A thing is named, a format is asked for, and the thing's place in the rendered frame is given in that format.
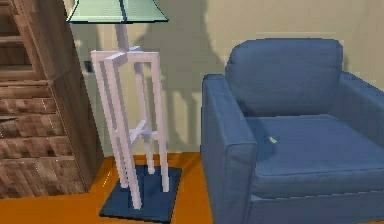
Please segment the brown wooden chest of drawers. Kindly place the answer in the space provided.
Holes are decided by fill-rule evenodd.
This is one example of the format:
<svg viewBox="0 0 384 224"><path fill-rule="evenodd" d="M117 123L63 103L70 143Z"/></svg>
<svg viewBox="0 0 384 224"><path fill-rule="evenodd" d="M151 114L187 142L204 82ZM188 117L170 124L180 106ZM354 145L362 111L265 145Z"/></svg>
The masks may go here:
<svg viewBox="0 0 384 224"><path fill-rule="evenodd" d="M0 0L0 199L90 190L103 153L63 0Z"/></svg>

